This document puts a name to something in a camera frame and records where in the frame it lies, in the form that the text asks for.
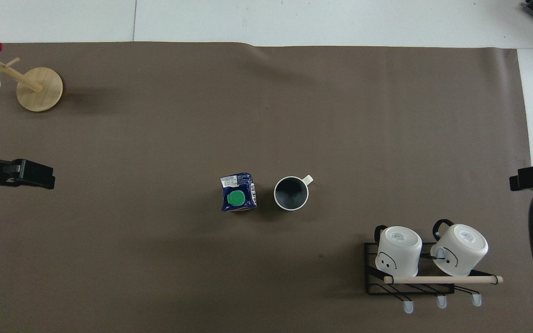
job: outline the white floor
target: white floor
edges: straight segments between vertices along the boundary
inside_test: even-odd
[[[0,41],[516,48],[533,163],[533,18],[522,2],[0,0]]]

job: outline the wooden mug tree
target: wooden mug tree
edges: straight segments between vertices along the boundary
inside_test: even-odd
[[[30,111],[41,112],[55,106],[63,93],[63,81],[59,74],[46,67],[38,67],[21,74],[11,66],[19,61],[0,62],[0,73],[18,82],[15,90],[19,103]]]

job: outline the brown paper sheet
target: brown paper sheet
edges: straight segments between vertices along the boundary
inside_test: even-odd
[[[515,50],[7,44],[65,82],[23,110],[2,78],[0,159],[50,165],[56,188],[0,188],[0,332],[533,332],[529,165]],[[258,208],[223,213],[249,172]],[[308,203],[273,186],[310,174]],[[440,218],[484,234],[467,294],[364,293],[378,224],[431,241]]]

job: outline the wooden peg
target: wooden peg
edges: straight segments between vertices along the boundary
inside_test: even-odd
[[[32,89],[33,91],[41,91],[43,89],[43,86],[38,84],[37,82],[34,82],[33,80],[30,80],[26,78],[23,74],[18,72],[17,70],[13,68],[6,68],[6,66],[0,62],[0,73],[6,74],[7,76],[10,76],[17,82],[27,86],[28,88]]]
[[[384,283],[503,283],[501,276],[385,276]]]
[[[10,68],[13,64],[17,63],[18,61],[19,61],[19,58],[15,57],[12,61],[10,61],[9,63],[6,63],[4,65],[4,68]]]

